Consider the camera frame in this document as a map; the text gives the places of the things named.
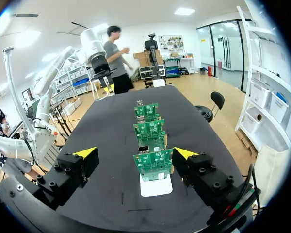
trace bulletin board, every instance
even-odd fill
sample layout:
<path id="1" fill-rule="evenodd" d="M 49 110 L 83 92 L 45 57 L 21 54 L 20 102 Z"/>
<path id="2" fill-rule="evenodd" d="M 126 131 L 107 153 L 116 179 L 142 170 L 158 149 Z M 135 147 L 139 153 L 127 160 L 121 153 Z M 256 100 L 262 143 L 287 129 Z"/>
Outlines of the bulletin board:
<path id="1" fill-rule="evenodd" d="M 163 53 L 184 53 L 182 35 L 160 35 L 158 36 L 160 51 Z"/>

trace camera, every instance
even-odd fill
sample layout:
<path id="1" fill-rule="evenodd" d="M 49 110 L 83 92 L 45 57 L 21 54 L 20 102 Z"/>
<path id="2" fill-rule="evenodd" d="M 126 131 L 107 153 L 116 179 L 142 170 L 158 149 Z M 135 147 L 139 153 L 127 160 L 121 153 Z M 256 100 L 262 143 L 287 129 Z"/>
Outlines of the camera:
<path id="1" fill-rule="evenodd" d="M 151 46 L 154 46 L 155 49 L 157 50 L 157 48 L 158 48 L 157 42 L 156 42 L 156 40 L 153 39 L 155 37 L 155 34 L 151 34 L 151 35 L 149 35 L 149 37 L 150 37 L 150 40 L 145 42 L 145 49 L 147 51 L 151 51 Z"/>

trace glass wall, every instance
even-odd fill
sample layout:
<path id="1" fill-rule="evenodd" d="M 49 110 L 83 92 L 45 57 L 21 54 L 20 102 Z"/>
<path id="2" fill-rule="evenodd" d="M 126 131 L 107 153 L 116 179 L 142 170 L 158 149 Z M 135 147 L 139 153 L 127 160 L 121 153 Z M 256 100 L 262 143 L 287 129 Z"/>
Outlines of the glass wall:
<path id="1" fill-rule="evenodd" d="M 243 50 L 236 21 L 211 26 L 216 77 L 241 89 L 243 79 Z"/>
<path id="2" fill-rule="evenodd" d="M 202 67 L 207 68 L 208 66 L 211 66 L 213 70 L 213 46 L 209 26 L 197 29 L 197 35 L 199 40 Z"/>
<path id="3" fill-rule="evenodd" d="M 246 92 L 248 48 L 240 19 L 197 29 L 202 67 L 211 66 L 212 75 Z M 253 52 L 253 59 L 258 54 Z"/>

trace black shorts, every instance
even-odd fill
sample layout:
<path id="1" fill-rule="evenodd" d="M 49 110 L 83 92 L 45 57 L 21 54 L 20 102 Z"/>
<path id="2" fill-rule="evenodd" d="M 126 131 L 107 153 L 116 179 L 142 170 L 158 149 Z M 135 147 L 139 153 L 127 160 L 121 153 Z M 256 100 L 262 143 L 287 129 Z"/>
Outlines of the black shorts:
<path id="1" fill-rule="evenodd" d="M 127 74 L 123 74 L 118 77 L 112 78 L 114 82 L 114 92 L 115 94 L 125 93 L 128 92 L 128 90 L 133 89 L 134 86 L 128 77 Z"/>

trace gray t-shirt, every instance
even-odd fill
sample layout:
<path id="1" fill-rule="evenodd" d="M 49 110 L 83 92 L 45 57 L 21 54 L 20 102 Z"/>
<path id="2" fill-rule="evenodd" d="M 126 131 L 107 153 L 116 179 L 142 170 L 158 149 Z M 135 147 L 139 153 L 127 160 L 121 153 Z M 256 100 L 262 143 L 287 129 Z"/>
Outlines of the gray t-shirt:
<path id="1" fill-rule="evenodd" d="M 118 50 L 118 47 L 114 43 L 112 43 L 110 41 L 107 41 L 104 44 L 103 47 L 104 47 L 104 49 L 106 51 L 106 59 L 108 59 L 109 57 L 111 57 L 111 56 L 115 55 L 116 53 L 120 52 L 120 50 Z M 110 69 L 114 69 L 114 68 L 117 69 L 115 72 L 113 72 L 111 74 L 112 78 L 121 76 L 123 74 L 126 74 L 126 70 L 124 68 L 122 56 L 118 57 L 113 62 L 110 62 L 109 66 L 110 66 Z"/>

